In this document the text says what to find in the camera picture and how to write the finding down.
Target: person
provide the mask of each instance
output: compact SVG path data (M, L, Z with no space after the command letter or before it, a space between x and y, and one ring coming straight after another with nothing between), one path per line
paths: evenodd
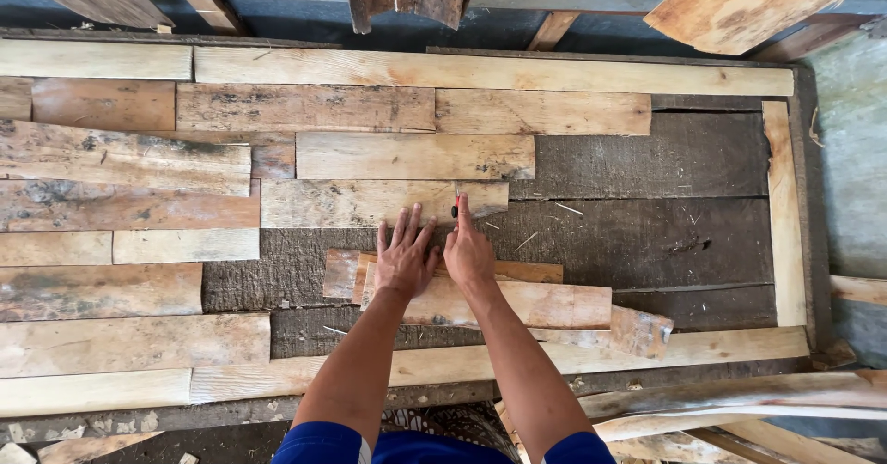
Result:
M481 327L508 415L530 461L615 464L551 359L505 301L495 280L492 244L474 229L464 192L458 206L458 224L447 235L443 258ZM417 204L407 222L403 208L390 244L386 223L379 226L375 295L311 382L272 464L512 462L471 437L416 430L380 435L397 327L441 257L439 246L425 257L437 220L432 217L416 235L420 216Z

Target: blue shirt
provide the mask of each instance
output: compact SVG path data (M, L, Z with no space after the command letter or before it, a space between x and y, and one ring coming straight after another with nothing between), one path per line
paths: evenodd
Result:
M334 422L305 422L286 433L272 464L512 464L504 453L485 446L419 431L379 435L375 452L357 431ZM593 433L576 433L546 452L543 464L615 464L607 446Z

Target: left hand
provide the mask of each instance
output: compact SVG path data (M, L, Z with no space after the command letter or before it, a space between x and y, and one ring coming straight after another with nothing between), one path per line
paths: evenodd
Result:
M394 226L391 245L385 243L385 232L388 224L383 221L379 225L379 236L376 242L378 261L376 262L375 283L376 293L382 289L390 289L398 296L413 299L422 294L435 273L440 261L441 248L435 245L425 260L425 247L435 231L437 218L432 216L425 228L416 237L422 206L413 206L413 215L407 225L408 210L403 208Z

